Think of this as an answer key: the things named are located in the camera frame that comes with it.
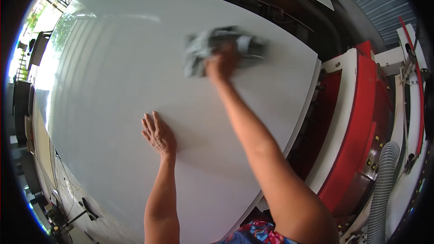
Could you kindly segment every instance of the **person's left hand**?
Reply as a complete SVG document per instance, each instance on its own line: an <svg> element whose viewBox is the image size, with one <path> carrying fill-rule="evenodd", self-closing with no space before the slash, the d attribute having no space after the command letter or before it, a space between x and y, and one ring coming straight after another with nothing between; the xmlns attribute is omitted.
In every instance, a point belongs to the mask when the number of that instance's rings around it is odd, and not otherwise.
<svg viewBox="0 0 434 244"><path fill-rule="evenodd" d="M154 115L154 120L146 113L144 119L142 119L144 127L142 135L155 147L161 156L176 154L177 143L175 136L167 124L160 120L156 111L153 111L152 114Z"/></svg>

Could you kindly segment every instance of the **hand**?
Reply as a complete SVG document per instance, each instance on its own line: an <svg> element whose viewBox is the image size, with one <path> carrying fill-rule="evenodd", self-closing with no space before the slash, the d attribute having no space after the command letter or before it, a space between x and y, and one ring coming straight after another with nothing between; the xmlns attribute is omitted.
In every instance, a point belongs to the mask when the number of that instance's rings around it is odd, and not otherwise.
<svg viewBox="0 0 434 244"><path fill-rule="evenodd" d="M142 119L144 128L142 135L157 149L161 156L176 154L177 144L175 136L167 124L160 120L160 116L156 111L153 111L152 114L154 115L154 120L146 113L144 119Z"/></svg>
<svg viewBox="0 0 434 244"><path fill-rule="evenodd" d="M233 42L223 44L205 61L205 72L212 83L228 82L236 64L241 59Z"/></svg>

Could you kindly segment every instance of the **cloth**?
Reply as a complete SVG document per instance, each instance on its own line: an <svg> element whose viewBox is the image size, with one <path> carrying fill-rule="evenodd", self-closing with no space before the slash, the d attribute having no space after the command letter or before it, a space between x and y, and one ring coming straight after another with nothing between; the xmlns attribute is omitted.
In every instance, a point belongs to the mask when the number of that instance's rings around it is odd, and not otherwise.
<svg viewBox="0 0 434 244"><path fill-rule="evenodd" d="M251 66L262 60L267 46L265 39L248 35L237 26L214 28L198 35L191 35L186 49L184 76L202 77L205 58L211 56L225 41L236 42L238 51L243 57L238 63L238 68Z"/></svg>
<svg viewBox="0 0 434 244"><path fill-rule="evenodd" d="M274 231L274 226L270 221L253 220L213 244L298 244Z"/></svg>

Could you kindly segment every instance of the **gray corrugated hose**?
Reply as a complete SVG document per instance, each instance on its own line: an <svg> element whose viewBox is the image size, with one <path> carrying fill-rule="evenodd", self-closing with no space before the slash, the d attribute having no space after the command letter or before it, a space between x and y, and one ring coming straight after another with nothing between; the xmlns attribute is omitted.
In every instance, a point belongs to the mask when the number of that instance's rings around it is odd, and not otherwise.
<svg viewBox="0 0 434 244"><path fill-rule="evenodd" d="M393 187L395 160L399 155L396 142L388 142L380 153L377 181L368 218L368 244L386 243L386 209Z"/></svg>

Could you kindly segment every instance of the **gray rag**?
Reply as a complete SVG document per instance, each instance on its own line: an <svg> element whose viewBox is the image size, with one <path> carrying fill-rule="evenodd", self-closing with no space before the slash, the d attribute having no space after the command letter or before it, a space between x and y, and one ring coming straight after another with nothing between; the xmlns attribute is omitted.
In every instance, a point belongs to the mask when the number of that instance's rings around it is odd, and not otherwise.
<svg viewBox="0 0 434 244"><path fill-rule="evenodd" d="M237 26L214 28L198 35L189 36L187 45L185 77L202 77L204 75L204 60L223 42L235 41L243 59L238 68L254 65L264 58L267 41L263 38L246 35Z"/></svg>

